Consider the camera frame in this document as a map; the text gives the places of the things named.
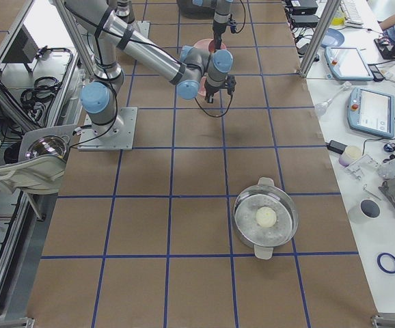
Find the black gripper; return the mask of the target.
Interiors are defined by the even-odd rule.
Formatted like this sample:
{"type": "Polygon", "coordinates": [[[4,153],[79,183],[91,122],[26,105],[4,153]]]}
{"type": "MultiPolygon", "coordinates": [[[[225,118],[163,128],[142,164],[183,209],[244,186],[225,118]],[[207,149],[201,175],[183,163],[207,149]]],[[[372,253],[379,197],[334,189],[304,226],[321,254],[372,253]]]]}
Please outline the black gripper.
{"type": "Polygon", "coordinates": [[[227,28],[231,33],[236,33],[236,21],[233,19],[231,13],[220,14],[215,12],[213,17],[213,51],[221,49],[222,37],[227,28]]]}
{"type": "Polygon", "coordinates": [[[219,90],[227,90],[228,95],[232,96],[235,92],[235,87],[236,79],[234,75],[228,75],[223,81],[213,81],[207,77],[204,84],[205,101],[214,103],[214,94],[219,90]]]}

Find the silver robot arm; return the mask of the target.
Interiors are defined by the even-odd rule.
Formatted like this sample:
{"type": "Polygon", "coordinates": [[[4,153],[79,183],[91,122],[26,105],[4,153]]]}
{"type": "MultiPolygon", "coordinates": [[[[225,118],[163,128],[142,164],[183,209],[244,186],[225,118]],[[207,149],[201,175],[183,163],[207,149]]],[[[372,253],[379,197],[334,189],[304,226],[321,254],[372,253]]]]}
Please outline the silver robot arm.
{"type": "Polygon", "coordinates": [[[168,80],[179,97],[196,99],[205,78],[206,102],[212,103],[219,90],[226,90],[233,99],[236,80],[230,71],[234,59],[228,50],[210,52],[186,45],[177,59],[119,18],[106,1],[65,1],[64,7],[94,38],[104,40],[106,46],[126,53],[168,80]]]}
{"type": "Polygon", "coordinates": [[[236,21],[232,17],[232,3],[230,0],[192,0],[192,4],[214,9],[213,16],[213,39],[209,42],[208,50],[211,53],[218,51],[222,46],[222,36],[229,28],[231,33],[236,33],[236,21]]]}

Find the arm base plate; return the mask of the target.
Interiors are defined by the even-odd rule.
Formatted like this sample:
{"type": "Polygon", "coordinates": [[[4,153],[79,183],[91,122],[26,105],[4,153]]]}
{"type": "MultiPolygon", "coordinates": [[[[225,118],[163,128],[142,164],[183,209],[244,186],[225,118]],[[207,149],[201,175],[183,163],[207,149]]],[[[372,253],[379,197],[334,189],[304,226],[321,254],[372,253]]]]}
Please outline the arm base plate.
{"type": "Polygon", "coordinates": [[[150,21],[146,20],[136,20],[133,23],[133,26],[136,31],[138,31],[143,38],[148,39],[149,31],[150,31],[150,21]]]}
{"type": "Polygon", "coordinates": [[[86,114],[84,125],[91,127],[81,131],[77,149],[80,151],[132,150],[137,112],[137,107],[120,107],[111,128],[109,128],[110,124],[105,126],[92,124],[89,115],[86,114]]]}

